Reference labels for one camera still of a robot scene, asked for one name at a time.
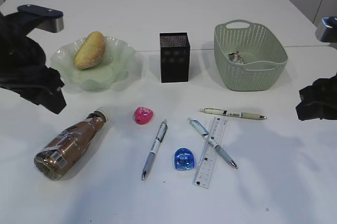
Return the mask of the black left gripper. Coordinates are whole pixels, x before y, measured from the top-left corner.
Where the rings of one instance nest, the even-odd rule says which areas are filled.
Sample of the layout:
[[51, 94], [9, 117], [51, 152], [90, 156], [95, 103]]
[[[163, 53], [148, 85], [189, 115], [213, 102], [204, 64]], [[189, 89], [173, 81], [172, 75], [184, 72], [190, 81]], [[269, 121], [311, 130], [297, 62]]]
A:
[[59, 114], [66, 107], [60, 73], [46, 66], [45, 52], [27, 36], [38, 24], [22, 12], [1, 14], [1, 88]]

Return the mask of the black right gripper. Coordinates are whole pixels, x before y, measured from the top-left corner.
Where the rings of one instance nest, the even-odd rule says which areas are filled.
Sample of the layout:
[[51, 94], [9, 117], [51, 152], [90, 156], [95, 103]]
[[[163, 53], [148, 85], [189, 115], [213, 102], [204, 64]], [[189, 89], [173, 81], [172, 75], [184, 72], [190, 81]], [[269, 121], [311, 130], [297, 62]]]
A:
[[301, 102], [295, 108], [299, 120], [336, 120], [336, 75], [315, 80], [299, 95]]

